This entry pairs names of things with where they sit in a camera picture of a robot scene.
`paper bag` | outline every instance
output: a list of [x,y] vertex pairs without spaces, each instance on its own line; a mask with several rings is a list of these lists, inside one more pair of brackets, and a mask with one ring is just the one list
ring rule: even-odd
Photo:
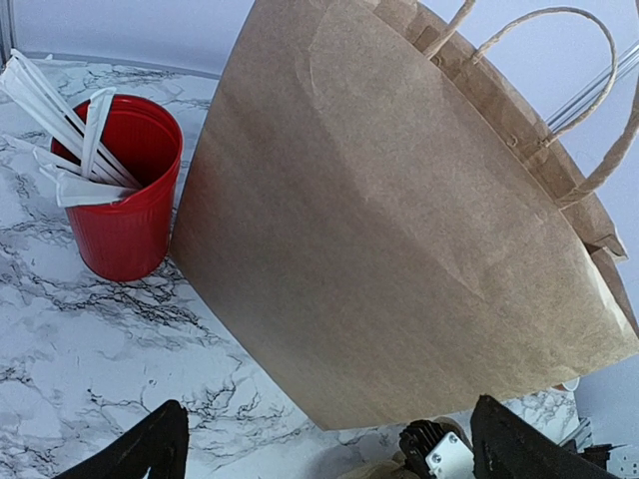
[[[485,59],[446,73],[471,48],[458,35],[428,61],[379,5],[257,1],[180,206],[184,275],[328,429],[521,396],[637,352],[606,245],[589,246],[600,270],[567,219],[587,197],[589,234],[596,215],[614,232],[565,151]],[[382,7],[415,41],[437,28],[415,2]],[[494,127],[505,107],[522,112],[502,122],[515,140]],[[545,168],[575,176],[551,195]]]

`white marble surface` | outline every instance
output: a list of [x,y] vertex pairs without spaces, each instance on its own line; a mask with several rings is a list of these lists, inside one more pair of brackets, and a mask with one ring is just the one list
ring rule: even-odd
[[[130,67],[40,62],[75,105],[116,86],[175,115],[180,183],[216,82]],[[0,94],[0,133],[49,142]],[[189,479],[330,479],[395,451],[397,427],[315,428],[166,261],[114,284],[80,260],[53,189],[0,139],[0,477],[50,478],[98,452],[165,400],[189,412]],[[577,425],[572,394],[508,405],[555,440]],[[457,414],[467,426],[469,413]]]

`red plastic cup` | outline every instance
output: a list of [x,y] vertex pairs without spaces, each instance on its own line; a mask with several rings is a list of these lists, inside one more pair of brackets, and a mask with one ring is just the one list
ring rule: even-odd
[[[86,120],[89,102],[75,108]],[[102,143],[144,188],[111,204],[67,209],[84,263],[111,281],[133,281],[156,269],[169,249],[182,132],[160,105],[116,95]],[[51,151],[77,159],[56,140]]]

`marble table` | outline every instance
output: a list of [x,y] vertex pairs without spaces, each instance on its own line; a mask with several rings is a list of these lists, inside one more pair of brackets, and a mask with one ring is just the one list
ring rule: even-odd
[[[132,67],[42,61],[72,105],[116,86],[180,123],[184,182],[217,82]],[[42,129],[0,94],[0,133]],[[50,478],[169,398],[188,408],[189,479],[330,479],[396,450],[400,426],[321,432],[275,386],[169,261],[115,284],[83,265],[53,188],[0,138],[0,477]],[[577,425],[574,396],[508,406],[554,440]],[[467,428],[469,413],[454,417]]]

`white wall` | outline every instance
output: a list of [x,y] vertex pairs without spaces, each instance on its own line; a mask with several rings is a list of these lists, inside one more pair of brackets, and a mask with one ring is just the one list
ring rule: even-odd
[[[19,47],[25,51],[98,56],[220,73],[252,0],[28,0],[16,1]],[[449,19],[461,0],[426,0]],[[611,29],[620,52],[639,39],[634,0],[478,0],[461,27],[475,45],[515,17],[551,5],[592,11]],[[568,15],[540,18],[519,27],[488,55],[545,118],[608,65],[597,28]],[[627,119],[635,78],[564,145],[590,172]],[[635,259],[620,266],[639,311],[639,147],[600,197]],[[583,380],[582,414],[593,417],[597,440],[639,445],[639,357]]]

